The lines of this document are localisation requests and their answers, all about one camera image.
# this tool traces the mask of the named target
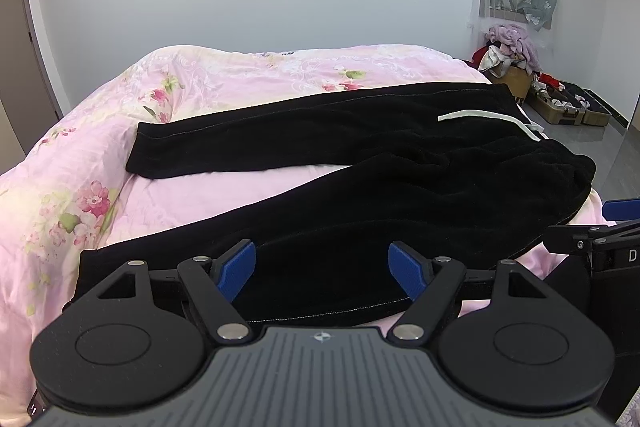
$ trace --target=gray floor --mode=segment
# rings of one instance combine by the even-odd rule
[[[527,116],[545,128],[575,154],[589,156],[596,164],[593,188],[602,201],[640,197],[640,132],[626,130],[613,118],[606,127],[553,125],[533,108],[523,105]]]

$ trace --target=red cloth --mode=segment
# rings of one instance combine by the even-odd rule
[[[474,56],[471,58],[471,62],[476,67],[476,70],[480,67],[480,61],[486,55],[487,51],[489,51],[489,46],[480,48],[478,51],[474,53]]]
[[[551,86],[554,89],[560,90],[560,82],[552,77],[550,74],[542,73],[539,78],[539,82]]]

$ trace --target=pile of clothes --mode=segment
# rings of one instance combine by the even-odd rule
[[[562,82],[550,74],[536,74],[531,87],[558,107],[576,107],[578,109],[591,107],[591,103],[585,97],[570,92]]]
[[[475,52],[471,67],[490,71],[503,77],[510,66],[526,70],[527,74],[540,71],[535,44],[526,29],[517,24],[496,24],[486,33],[487,44]]]

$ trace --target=pink blanket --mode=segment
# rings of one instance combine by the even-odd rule
[[[34,391],[31,341],[73,295],[84,248],[221,214],[341,168],[146,180],[124,169],[139,121],[181,120],[320,92],[411,82],[487,79],[459,60],[419,46],[289,54],[174,46],[152,52],[97,89],[23,163],[0,176],[0,424],[28,421],[25,410]],[[600,207],[592,192],[573,222],[604,223]],[[561,259],[539,245],[521,262],[544,277]]]

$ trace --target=screw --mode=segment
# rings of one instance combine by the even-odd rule
[[[228,341],[239,341],[249,334],[249,328],[244,324],[223,324],[218,328],[218,335]]]
[[[424,330],[415,324],[400,324],[394,328],[394,336],[401,341],[416,341],[424,335]]]

